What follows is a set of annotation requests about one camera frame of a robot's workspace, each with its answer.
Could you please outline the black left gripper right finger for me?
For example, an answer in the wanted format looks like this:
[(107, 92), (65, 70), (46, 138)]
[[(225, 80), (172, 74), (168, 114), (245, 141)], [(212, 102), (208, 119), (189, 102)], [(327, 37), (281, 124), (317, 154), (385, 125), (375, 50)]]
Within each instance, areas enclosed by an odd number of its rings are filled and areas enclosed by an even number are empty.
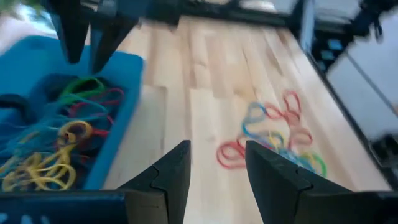
[(377, 195), (353, 192), (254, 141), (249, 182), (264, 224), (377, 224)]

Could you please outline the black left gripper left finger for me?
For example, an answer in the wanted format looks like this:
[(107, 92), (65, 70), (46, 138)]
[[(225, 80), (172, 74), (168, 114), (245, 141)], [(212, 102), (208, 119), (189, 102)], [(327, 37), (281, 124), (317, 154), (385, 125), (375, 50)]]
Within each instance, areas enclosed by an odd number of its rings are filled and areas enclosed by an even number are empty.
[(191, 142), (183, 140), (122, 184), (130, 224), (183, 224), (191, 176)]

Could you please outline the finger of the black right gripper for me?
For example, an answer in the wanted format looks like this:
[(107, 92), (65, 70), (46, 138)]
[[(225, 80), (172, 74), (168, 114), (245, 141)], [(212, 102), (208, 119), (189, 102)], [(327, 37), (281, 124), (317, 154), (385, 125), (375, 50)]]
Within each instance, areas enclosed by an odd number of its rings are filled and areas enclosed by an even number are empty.
[(49, 0), (50, 17), (60, 45), (70, 64), (78, 63), (85, 45), (89, 22), (80, 0)]
[(101, 0), (90, 20), (90, 67), (92, 73), (104, 69), (121, 42), (137, 24), (118, 12), (119, 0)]

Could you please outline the teal twisted rubber band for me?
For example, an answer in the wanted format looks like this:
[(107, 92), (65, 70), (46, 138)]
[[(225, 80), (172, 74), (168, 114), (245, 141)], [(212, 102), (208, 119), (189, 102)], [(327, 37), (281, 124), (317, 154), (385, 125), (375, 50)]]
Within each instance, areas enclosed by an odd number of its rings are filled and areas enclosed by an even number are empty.
[(307, 160), (304, 158), (296, 155), (296, 153), (292, 152), (291, 150), (288, 150), (285, 146), (282, 149), (279, 149), (276, 151), (280, 156), (288, 159), (289, 161), (293, 162), (294, 164), (297, 164), (301, 167), (304, 167), (310, 171), (313, 171), (311, 165)]

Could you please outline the long yellow rubber band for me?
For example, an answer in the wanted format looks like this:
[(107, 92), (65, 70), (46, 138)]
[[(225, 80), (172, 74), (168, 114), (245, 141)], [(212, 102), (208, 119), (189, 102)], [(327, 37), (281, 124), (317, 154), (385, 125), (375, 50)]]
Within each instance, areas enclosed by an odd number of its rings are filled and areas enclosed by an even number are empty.
[[(80, 134), (72, 132), (73, 128), (77, 128), (81, 131)], [(65, 123), (58, 130), (57, 146), (71, 146), (77, 145), (82, 141), (88, 139), (93, 134), (93, 128), (86, 121), (71, 121)]]

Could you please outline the wide black rubber band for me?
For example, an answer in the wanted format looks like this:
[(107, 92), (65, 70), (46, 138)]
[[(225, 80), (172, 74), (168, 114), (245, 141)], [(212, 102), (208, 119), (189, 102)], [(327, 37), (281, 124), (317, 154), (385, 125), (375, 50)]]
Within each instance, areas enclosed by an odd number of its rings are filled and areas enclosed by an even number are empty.
[(29, 101), (21, 95), (13, 93), (0, 94), (0, 108), (18, 110), (21, 120), (26, 124), (32, 124), (37, 121), (36, 114), (31, 108)]

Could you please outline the red twisted rubber band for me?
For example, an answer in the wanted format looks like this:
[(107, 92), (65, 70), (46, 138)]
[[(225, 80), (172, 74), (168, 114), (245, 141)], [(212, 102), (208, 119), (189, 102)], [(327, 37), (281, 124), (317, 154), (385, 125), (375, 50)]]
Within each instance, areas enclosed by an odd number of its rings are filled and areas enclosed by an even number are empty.
[(298, 125), (301, 121), (302, 107), (298, 94), (285, 90), (282, 94), (284, 108), (278, 108), (269, 102), (264, 103), (266, 114), (272, 120), (284, 120), (289, 126)]

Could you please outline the yellow twisted rubber band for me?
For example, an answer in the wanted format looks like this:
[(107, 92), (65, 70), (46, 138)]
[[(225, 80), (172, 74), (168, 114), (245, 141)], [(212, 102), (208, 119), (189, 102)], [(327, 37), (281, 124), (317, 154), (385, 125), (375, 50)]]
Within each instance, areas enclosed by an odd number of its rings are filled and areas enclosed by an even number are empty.
[(76, 180), (76, 170), (71, 165), (73, 148), (72, 145), (62, 147), (49, 156), (45, 156), (43, 152), (34, 152), (2, 178), (2, 191), (70, 189)]

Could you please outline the blue plastic bin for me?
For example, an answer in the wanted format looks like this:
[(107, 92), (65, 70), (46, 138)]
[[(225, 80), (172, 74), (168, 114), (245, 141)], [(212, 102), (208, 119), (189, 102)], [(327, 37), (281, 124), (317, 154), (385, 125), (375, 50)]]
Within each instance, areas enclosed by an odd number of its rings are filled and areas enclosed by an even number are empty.
[[(85, 47), (79, 63), (69, 64), (57, 39), (32, 35), (0, 54), (0, 94), (15, 93), (29, 99), (36, 115), (43, 114), (45, 95), (39, 82), (50, 74), (87, 77), (90, 48)], [(118, 151), (140, 96), (144, 61), (138, 55), (115, 52), (98, 76), (124, 90), (118, 114), (83, 185), (84, 190), (101, 189)]]

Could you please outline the grey desk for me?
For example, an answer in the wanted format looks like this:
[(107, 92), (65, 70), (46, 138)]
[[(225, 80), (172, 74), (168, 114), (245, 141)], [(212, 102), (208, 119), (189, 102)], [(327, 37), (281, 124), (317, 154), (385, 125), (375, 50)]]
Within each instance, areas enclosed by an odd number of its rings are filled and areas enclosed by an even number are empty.
[(369, 139), (398, 131), (398, 11), (381, 20), (384, 38), (356, 38), (328, 81)]

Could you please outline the black backlit keyboard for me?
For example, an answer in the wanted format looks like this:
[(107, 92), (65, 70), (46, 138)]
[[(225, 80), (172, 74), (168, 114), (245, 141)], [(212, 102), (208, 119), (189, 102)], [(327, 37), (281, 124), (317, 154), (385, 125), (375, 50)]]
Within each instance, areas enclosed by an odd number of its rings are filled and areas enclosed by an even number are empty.
[(311, 55), (317, 67), (326, 73), (349, 43), (350, 40), (344, 39), (342, 35), (316, 32), (312, 42)]

